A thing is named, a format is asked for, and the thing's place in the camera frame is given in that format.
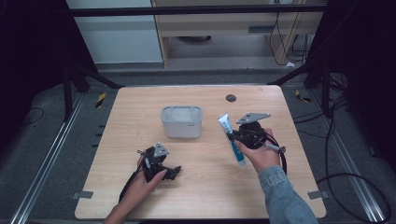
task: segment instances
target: tube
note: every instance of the tube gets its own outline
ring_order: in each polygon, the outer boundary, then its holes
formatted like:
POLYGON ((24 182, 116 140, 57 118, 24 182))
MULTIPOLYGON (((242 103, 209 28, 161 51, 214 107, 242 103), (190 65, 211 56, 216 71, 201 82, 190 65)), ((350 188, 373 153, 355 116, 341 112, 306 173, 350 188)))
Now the tube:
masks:
POLYGON ((230 139, 227 136, 227 133, 233 132, 233 128, 231 127, 231 122, 230 122, 230 118, 228 117, 228 114, 225 113, 224 115, 219 117, 218 121, 222 130, 225 133, 225 136, 228 140, 228 143, 230 144, 231 149, 233 150, 233 154, 235 155, 236 161, 240 166, 245 165, 246 161, 244 154, 242 154, 242 152, 239 150, 239 147, 236 145, 236 143, 234 141, 230 141, 230 139))

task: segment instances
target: black clamp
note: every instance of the black clamp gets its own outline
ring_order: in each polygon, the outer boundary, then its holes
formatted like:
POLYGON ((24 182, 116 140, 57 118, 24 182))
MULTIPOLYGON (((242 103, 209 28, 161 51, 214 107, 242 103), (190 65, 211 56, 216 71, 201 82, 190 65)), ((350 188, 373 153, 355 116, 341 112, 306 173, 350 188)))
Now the black clamp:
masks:
POLYGON ((165 179, 174 180, 177 174, 180 172, 181 166, 176 167, 175 169, 171 169, 163 166, 163 161, 166 159, 166 155, 169 154, 169 151, 161 145, 161 143, 157 143, 156 147, 149 147, 145 151, 138 150, 143 158, 140 164, 137 166, 136 171, 131 175, 131 177, 126 182, 122 192, 120 193, 119 202, 122 200, 126 190, 131 185, 134 178, 137 174, 143 170, 145 174, 146 181, 149 182, 154 178, 156 174, 166 169, 166 174, 163 177, 165 179))
POLYGON ((269 117, 271 117, 270 114, 247 113, 236 122, 236 124, 240 124, 238 131, 233 130, 232 133, 227 133, 227 136, 230 141, 240 141, 250 149, 257 149, 261 146, 266 146, 276 150, 282 160, 282 167, 286 174, 286 148, 280 147, 275 138, 271 134, 266 133, 264 128, 262 128, 258 122, 260 119, 266 119, 269 117))

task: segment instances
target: sleeve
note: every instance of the sleeve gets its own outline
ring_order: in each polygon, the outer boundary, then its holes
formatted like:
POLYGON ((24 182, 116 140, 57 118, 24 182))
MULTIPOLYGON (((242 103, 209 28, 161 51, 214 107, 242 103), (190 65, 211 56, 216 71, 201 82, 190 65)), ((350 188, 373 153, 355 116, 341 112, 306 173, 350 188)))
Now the sleeve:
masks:
POLYGON ((318 223, 308 204, 294 191, 282 167, 272 166, 259 172, 270 222, 318 223))

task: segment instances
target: right hand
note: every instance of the right hand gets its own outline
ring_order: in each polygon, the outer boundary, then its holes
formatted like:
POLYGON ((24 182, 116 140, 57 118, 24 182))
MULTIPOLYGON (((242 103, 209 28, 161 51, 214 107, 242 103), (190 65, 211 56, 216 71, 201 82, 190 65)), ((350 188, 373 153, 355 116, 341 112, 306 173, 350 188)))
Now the right hand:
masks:
MULTIPOLYGON (((264 131, 273 135, 271 129, 264 129, 264 131)), ((280 165, 279 153, 269 147, 261 146, 257 149, 250 149, 239 141, 235 141, 235 143, 241 152, 249 158, 257 173, 270 166, 280 165)))

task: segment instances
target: black mechanical part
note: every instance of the black mechanical part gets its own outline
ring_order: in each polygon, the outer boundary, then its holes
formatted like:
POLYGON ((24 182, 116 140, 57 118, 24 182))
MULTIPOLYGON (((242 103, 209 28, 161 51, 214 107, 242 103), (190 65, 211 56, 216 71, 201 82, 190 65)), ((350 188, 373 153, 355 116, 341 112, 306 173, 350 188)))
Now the black mechanical part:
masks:
POLYGON ((134 178, 140 171, 143 171, 145 174, 146 181, 149 182, 154 178, 156 174, 161 172, 162 170, 166 169, 166 174, 163 177, 165 179, 174 180, 177 174, 180 172, 181 166, 176 167, 175 169, 171 169, 168 167, 163 166, 162 162, 166 159, 167 150, 163 148, 159 143, 156 147, 149 147, 146 151, 142 152, 140 150, 137 151, 143 157, 140 164, 137 166, 136 171, 129 177, 128 181, 126 182, 122 192, 120 193, 119 202, 122 200, 123 196, 125 195, 126 190, 131 185, 134 178))
POLYGON ((233 130, 233 133, 227 133, 230 141, 238 140, 250 149, 257 149, 269 140, 267 134, 258 121, 241 124, 239 130, 233 130))
MULTIPOLYGON (((257 120, 250 123, 241 124, 238 131, 233 130, 232 133, 227 133, 227 136, 230 141, 237 140, 253 150, 264 145, 266 141, 269 141, 272 145, 279 147, 279 144, 274 139, 274 137, 266 133, 264 128, 262 128, 257 120)), ((283 171, 285 174, 287 174, 288 166, 286 163, 284 148, 282 148, 283 147, 279 147, 277 152, 279 153, 280 159, 282 161, 283 171)))
POLYGON ((152 178, 161 172, 162 170, 167 170, 164 179, 174 180, 177 174, 180 172, 181 166, 171 169, 163 166, 162 162, 166 159, 166 156, 154 157, 155 147, 150 147, 146 149, 145 158, 142 160, 143 172, 145 173, 145 178, 149 182, 152 178))

